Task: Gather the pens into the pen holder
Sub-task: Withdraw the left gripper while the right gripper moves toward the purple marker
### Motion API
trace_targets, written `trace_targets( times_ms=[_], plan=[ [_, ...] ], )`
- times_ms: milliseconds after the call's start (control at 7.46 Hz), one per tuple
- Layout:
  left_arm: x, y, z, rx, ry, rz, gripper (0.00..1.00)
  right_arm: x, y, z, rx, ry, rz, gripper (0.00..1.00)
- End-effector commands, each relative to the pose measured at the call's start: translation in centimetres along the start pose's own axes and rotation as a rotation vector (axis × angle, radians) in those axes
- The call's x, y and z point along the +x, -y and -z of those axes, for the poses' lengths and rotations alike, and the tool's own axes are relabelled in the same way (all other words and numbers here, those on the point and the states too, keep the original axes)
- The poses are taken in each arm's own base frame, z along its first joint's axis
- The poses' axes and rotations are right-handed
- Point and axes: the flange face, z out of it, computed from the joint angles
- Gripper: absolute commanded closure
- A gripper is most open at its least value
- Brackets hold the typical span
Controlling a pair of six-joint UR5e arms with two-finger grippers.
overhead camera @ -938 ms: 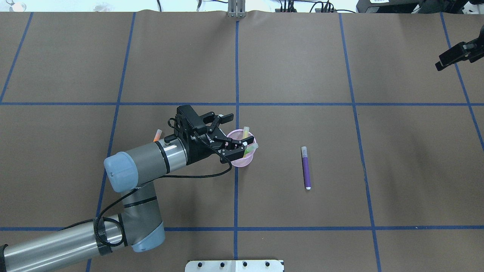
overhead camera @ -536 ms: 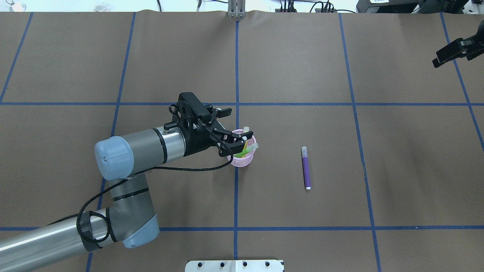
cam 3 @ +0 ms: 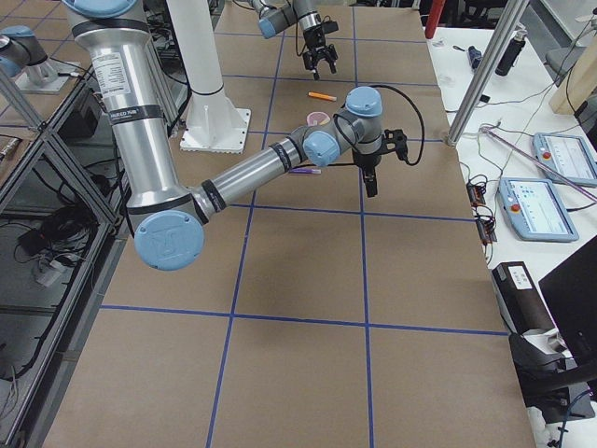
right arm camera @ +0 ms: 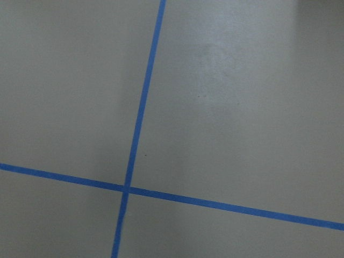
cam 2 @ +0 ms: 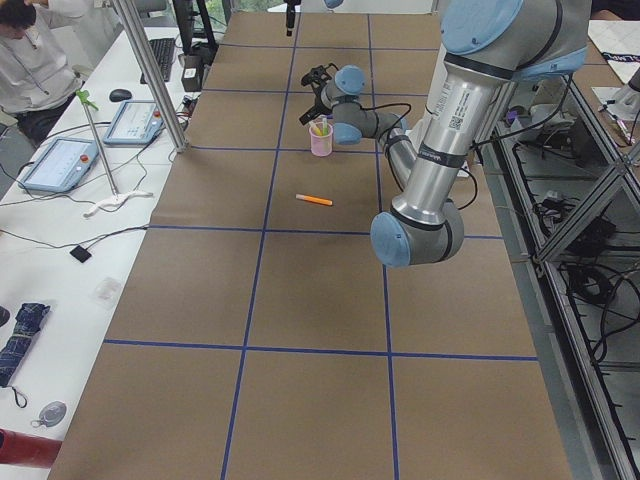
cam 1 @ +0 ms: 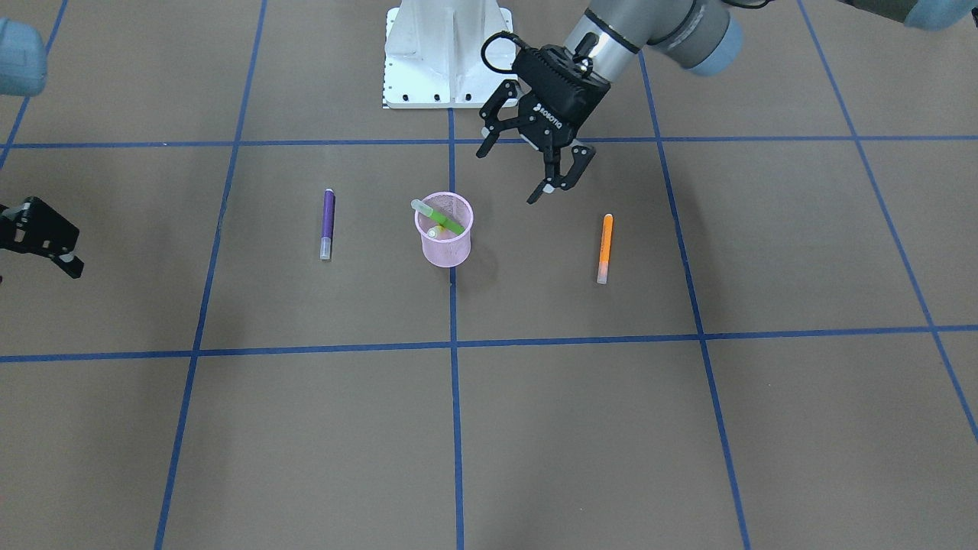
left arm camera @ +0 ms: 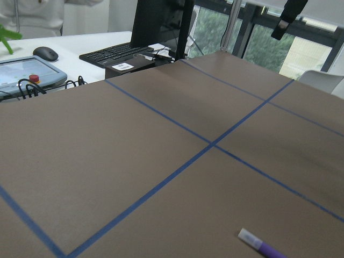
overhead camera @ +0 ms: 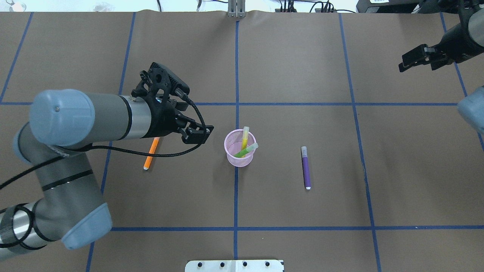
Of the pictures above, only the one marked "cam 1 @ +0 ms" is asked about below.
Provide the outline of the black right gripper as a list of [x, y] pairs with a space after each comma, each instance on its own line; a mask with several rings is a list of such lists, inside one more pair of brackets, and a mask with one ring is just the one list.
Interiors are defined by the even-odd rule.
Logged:
[[1, 247], [20, 254], [53, 257], [71, 279], [83, 275], [85, 264], [76, 255], [80, 230], [38, 197], [18, 205], [1, 205]]

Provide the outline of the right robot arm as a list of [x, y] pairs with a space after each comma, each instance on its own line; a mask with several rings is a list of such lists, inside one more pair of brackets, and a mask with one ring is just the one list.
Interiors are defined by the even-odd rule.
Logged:
[[[1, 94], [32, 98], [47, 83], [47, 52], [38, 30], [27, 22], [1, 20]], [[1, 248], [52, 261], [78, 279], [84, 262], [76, 255], [80, 230], [49, 203], [27, 197], [14, 205], [1, 205]]]

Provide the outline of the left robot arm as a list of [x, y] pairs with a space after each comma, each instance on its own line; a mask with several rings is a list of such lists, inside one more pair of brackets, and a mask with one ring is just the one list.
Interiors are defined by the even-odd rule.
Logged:
[[578, 132], [612, 84], [645, 49], [695, 76], [723, 72], [743, 48], [734, 11], [755, 11], [765, 1], [591, 1], [560, 43], [533, 46], [512, 31], [483, 42], [480, 58], [502, 81], [479, 108], [488, 156], [513, 130], [541, 154], [542, 179], [529, 195], [572, 189], [596, 157]]

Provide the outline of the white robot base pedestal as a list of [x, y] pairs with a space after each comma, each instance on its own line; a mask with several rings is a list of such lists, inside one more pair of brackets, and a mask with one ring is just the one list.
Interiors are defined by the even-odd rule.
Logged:
[[504, 80], [481, 55], [490, 36], [514, 29], [496, 1], [402, 1], [385, 24], [384, 108], [479, 109]]

